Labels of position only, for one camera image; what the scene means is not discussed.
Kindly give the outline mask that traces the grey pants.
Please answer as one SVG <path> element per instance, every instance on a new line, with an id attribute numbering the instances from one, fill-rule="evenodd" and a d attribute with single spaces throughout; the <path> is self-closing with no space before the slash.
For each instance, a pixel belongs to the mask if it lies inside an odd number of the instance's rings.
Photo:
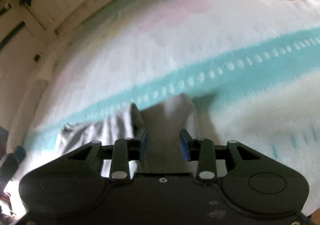
<path id="1" fill-rule="evenodd" d="M 134 138 L 142 129 L 148 131 L 148 146 L 143 161 L 129 162 L 131 176 L 137 172 L 195 174 L 196 162 L 184 160 L 180 148 L 180 130 L 186 129 L 193 138 L 200 134 L 195 106 L 184 94 L 141 111 L 131 103 L 100 121 L 65 124 L 55 151 L 62 156 L 95 140 L 113 145 L 118 139 Z"/>

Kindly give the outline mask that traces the pastel striped bed blanket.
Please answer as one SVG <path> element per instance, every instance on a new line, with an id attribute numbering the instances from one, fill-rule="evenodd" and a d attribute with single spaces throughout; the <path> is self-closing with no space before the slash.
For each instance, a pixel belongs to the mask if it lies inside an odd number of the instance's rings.
<path id="1" fill-rule="evenodd" d="M 184 94 L 195 106 L 199 136 L 225 144 L 237 140 L 300 172 L 310 192 L 303 207 L 319 208 L 319 0 L 164 0 L 164 26 L 146 31 L 133 54 L 125 53 L 155 83 L 173 91 L 150 108 Z M 7 150 L 25 149 L 33 109 L 25 94 L 9 132 Z M 12 190 L 22 177 L 58 156 L 26 157 Z"/>

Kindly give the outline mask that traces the beige wooden headboard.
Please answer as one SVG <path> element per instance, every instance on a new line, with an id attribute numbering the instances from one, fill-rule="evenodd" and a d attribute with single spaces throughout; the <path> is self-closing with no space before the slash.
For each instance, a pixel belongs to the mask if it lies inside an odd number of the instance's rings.
<path id="1" fill-rule="evenodd" d="M 141 45 L 146 31 L 164 26 L 148 0 L 33 0 L 1 16 L 1 127 L 10 130 L 25 94 L 32 126 L 25 149 L 34 156 L 54 153 L 68 121 L 96 119 L 135 102 L 149 106 L 173 91 L 155 83 L 125 53 Z M 150 0 L 164 11 L 164 0 Z"/>

